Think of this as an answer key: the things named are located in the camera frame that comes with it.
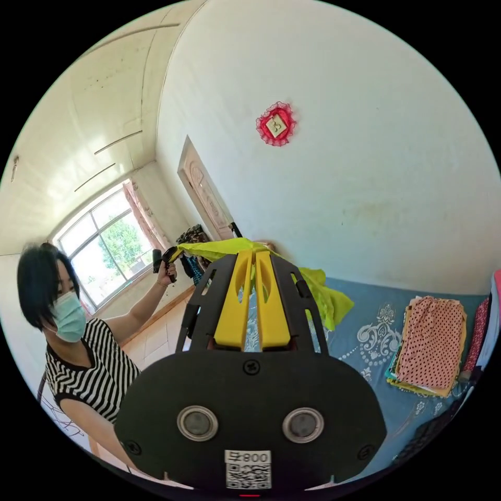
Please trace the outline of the person's left hand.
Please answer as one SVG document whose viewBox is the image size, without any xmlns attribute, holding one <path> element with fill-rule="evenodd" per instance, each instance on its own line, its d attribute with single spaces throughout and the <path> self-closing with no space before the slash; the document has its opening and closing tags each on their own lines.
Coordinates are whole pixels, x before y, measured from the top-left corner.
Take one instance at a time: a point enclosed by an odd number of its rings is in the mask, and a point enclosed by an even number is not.
<svg viewBox="0 0 501 501">
<path fill-rule="evenodd" d="M 164 288 L 167 288 L 170 284 L 175 283 L 177 280 L 177 270 L 175 263 L 166 263 L 165 261 L 161 261 L 157 283 Z"/>
</svg>

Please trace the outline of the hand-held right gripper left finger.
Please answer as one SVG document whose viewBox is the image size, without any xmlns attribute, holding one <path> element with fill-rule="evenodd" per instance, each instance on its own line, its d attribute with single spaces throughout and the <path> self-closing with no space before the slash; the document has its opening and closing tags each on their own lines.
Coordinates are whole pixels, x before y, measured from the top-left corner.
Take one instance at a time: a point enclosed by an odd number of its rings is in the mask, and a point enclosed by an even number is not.
<svg viewBox="0 0 501 501">
<path fill-rule="evenodd" d="M 234 257 L 236 261 L 214 334 L 215 344 L 225 349 L 245 347 L 249 298 L 252 291 L 253 252 L 245 250 Z"/>
</svg>

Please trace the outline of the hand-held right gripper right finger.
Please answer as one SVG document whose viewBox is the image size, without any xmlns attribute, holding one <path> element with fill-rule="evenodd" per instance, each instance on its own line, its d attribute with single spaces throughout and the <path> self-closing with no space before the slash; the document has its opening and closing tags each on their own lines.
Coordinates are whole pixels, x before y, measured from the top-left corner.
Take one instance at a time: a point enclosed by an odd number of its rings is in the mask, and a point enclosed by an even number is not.
<svg viewBox="0 0 501 501">
<path fill-rule="evenodd" d="M 291 335 L 269 251 L 255 255 L 257 329 L 262 351 L 285 350 Z"/>
</svg>

